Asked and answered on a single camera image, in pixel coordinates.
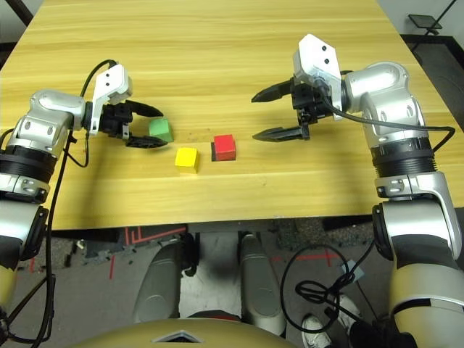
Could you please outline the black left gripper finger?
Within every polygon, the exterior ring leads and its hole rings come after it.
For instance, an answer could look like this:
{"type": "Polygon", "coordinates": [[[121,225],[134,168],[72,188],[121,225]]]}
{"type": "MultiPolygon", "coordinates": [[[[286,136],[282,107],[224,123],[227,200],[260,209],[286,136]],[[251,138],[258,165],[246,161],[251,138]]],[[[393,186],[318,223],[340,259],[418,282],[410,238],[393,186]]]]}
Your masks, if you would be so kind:
{"type": "Polygon", "coordinates": [[[127,100],[125,104],[129,106],[131,112],[135,112],[137,115],[140,115],[140,116],[144,116],[144,117],[163,117],[164,116],[160,110],[148,104],[140,103],[137,101],[130,101],[130,100],[127,100]]]}
{"type": "Polygon", "coordinates": [[[131,135],[125,145],[132,148],[159,148],[167,145],[168,142],[152,136],[133,136],[131,135]]]}

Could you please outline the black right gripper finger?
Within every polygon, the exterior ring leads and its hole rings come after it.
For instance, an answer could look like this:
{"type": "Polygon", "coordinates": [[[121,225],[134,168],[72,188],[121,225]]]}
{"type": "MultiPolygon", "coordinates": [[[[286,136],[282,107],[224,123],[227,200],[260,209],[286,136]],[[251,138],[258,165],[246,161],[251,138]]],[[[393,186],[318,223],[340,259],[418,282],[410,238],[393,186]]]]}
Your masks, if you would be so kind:
{"type": "Polygon", "coordinates": [[[298,125],[290,128],[269,128],[252,136],[254,140],[267,142],[284,142],[292,140],[309,140],[311,117],[306,112],[298,112],[298,125]]]}
{"type": "Polygon", "coordinates": [[[293,85],[294,79],[290,78],[284,82],[264,88],[252,97],[251,103],[272,102],[277,99],[281,99],[282,97],[291,94],[293,85]]]}

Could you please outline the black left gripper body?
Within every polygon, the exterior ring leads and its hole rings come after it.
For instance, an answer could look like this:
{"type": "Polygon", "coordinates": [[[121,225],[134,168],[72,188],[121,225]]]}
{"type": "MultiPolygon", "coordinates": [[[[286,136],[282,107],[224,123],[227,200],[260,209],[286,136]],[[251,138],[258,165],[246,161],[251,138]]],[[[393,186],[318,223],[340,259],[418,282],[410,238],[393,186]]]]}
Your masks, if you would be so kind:
{"type": "Polygon", "coordinates": [[[133,121],[132,109],[129,101],[103,106],[99,131],[109,137],[127,141],[130,138],[129,124],[133,121]]]}

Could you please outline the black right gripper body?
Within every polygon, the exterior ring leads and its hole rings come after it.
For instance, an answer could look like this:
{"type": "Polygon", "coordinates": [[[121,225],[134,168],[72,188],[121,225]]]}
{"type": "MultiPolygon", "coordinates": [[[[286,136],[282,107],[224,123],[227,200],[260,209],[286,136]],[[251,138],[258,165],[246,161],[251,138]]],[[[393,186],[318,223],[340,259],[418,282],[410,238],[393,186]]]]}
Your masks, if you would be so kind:
{"type": "Polygon", "coordinates": [[[291,78],[292,107],[297,111],[300,126],[317,123],[319,119],[331,115],[325,98],[331,100],[330,90],[321,79],[317,79],[312,86],[295,77],[291,78]]]}

